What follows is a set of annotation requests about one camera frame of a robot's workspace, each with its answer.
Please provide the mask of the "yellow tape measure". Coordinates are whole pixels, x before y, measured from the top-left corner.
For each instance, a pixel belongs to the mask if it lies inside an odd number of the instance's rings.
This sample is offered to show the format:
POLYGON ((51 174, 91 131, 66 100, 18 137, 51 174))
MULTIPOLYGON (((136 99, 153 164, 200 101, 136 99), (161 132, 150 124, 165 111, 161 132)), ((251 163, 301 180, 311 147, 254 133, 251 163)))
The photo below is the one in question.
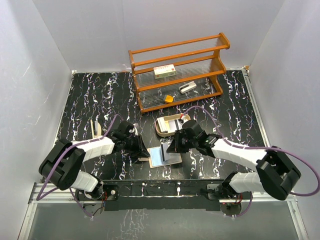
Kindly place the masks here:
POLYGON ((172 103, 174 101, 174 97, 171 96, 171 95, 165 95, 163 101, 166 104, 170 104, 170 103, 172 103))

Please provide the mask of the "white stapler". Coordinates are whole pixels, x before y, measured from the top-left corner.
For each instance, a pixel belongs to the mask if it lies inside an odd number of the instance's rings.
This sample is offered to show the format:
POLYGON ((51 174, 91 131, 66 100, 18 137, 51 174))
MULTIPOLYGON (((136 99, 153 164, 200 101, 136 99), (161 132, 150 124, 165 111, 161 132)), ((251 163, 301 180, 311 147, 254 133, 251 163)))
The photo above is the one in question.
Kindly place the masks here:
POLYGON ((182 86, 179 87, 179 91, 181 94, 185 94, 197 87, 196 83, 194 81, 188 82, 182 86))

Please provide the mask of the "stack of cards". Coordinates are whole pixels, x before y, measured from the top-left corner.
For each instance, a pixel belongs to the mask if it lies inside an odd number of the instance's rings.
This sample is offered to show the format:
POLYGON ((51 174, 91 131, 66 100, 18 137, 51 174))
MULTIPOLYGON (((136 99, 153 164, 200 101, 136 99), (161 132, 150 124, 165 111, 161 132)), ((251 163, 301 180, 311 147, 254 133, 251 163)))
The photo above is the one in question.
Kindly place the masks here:
POLYGON ((168 133, 168 127, 166 125, 166 121, 165 121, 164 117, 159 117, 157 119, 157 122, 158 122, 158 125, 159 125, 160 132, 163 133, 163 134, 168 133))

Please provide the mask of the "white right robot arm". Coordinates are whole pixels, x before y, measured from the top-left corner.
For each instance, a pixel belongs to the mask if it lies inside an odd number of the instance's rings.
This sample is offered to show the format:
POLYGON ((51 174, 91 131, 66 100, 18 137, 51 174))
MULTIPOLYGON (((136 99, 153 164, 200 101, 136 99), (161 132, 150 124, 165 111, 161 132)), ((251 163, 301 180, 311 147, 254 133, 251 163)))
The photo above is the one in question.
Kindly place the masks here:
POLYGON ((261 192, 284 201, 301 177, 301 172, 281 149, 248 149, 245 145, 226 142, 221 135, 207 134, 195 120, 186 121, 175 131, 166 152, 184 154, 190 149, 251 170, 230 173, 210 191, 217 196, 233 199, 240 193, 261 192))

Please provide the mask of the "orange wooden shelf rack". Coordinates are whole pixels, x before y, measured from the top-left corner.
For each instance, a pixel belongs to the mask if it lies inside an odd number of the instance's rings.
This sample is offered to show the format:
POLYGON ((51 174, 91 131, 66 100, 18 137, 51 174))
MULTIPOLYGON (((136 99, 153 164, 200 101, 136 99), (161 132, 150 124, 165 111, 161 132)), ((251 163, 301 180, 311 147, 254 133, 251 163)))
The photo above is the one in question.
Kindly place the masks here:
POLYGON ((142 113, 186 104, 223 94, 218 77, 227 72, 220 52, 230 48, 222 32, 128 52, 136 98, 142 113), (173 64, 176 75, 155 79, 154 67, 173 64), (196 88, 181 94, 179 87, 194 81, 196 88), (174 97, 165 103, 165 95, 174 97))

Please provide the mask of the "cream leather card holder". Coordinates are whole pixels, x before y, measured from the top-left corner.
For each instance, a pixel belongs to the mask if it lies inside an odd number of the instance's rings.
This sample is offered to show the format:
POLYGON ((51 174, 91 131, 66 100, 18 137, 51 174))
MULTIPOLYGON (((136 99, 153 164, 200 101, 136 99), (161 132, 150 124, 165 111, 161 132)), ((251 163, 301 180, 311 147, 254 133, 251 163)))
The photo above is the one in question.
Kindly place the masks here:
POLYGON ((140 162, 148 162, 150 168, 159 168, 183 162, 179 153, 164 153, 160 146, 148 148, 147 151, 150 157, 140 157, 138 160, 140 162))

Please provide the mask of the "black front base bar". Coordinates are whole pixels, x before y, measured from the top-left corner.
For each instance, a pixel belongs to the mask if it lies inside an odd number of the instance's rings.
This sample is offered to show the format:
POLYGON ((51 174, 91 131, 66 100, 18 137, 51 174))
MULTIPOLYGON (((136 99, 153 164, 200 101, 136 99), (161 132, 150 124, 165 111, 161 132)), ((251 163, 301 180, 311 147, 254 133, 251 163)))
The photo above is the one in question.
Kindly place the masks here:
POLYGON ((236 204, 239 211, 241 204, 250 199, 250 193, 245 192, 239 198, 217 196, 213 191, 221 183, 220 179, 105 180, 94 197, 83 190, 76 190, 75 196, 86 205, 100 204, 105 211, 220 211, 223 203, 236 204))

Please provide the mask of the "card with black stripe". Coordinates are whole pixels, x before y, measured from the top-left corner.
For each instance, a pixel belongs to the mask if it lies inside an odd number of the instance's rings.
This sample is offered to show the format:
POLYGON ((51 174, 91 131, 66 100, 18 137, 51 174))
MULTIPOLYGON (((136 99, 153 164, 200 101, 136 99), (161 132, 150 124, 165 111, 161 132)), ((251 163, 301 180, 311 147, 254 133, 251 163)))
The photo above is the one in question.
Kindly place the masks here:
POLYGON ((180 119, 172 119, 168 121, 168 125, 169 125, 169 131, 175 132, 182 128, 183 122, 181 122, 180 119))

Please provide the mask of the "beige oval tray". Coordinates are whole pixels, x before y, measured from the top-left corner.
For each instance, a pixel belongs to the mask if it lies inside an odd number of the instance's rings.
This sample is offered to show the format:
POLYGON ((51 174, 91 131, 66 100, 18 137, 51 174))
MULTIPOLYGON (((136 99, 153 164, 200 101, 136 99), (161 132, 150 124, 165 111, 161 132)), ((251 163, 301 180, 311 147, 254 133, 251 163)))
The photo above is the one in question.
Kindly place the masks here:
POLYGON ((177 130, 182 129, 182 125, 191 118, 188 114, 174 114, 169 116, 158 117, 155 121, 156 133, 164 138, 173 136, 177 130))

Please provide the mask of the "aluminium frame rail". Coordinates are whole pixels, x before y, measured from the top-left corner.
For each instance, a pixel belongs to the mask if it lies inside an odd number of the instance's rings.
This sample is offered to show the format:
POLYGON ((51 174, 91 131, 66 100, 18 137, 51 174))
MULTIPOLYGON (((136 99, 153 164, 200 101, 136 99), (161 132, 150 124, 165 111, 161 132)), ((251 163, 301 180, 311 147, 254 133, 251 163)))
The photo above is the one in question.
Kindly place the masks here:
POLYGON ((153 77, 72 77, 31 240, 297 240, 294 154, 263 139, 242 70, 138 92, 153 77))

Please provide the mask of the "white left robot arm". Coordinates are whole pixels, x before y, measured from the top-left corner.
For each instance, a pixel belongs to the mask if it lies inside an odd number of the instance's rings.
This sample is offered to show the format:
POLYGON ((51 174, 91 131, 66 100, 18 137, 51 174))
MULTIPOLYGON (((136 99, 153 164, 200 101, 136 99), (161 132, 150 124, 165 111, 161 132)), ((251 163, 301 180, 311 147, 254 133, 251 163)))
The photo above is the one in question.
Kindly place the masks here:
POLYGON ((125 151, 133 158, 150 157, 141 135, 127 121, 99 138, 71 142, 60 139, 41 163, 38 171, 59 190, 74 188, 85 191, 93 200, 103 195, 103 187, 95 176, 81 171, 83 162, 125 151))

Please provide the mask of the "credit card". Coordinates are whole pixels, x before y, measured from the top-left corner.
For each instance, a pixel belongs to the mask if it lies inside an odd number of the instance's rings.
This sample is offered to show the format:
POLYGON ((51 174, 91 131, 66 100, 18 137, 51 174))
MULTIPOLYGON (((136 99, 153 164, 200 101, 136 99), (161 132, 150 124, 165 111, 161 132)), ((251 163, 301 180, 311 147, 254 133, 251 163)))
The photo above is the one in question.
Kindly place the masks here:
POLYGON ((163 162, 168 161, 170 159, 170 154, 167 152, 169 145, 170 144, 168 142, 161 144, 161 158, 163 162))

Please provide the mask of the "white red paper box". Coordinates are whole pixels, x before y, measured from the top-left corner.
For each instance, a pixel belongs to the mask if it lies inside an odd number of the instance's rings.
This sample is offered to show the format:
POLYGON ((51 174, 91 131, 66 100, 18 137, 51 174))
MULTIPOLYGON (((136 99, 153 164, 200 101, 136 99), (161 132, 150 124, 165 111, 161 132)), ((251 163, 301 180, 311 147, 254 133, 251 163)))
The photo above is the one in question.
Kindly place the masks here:
POLYGON ((153 68, 155 79, 162 79, 176 75, 176 69, 173 64, 157 66, 153 68))

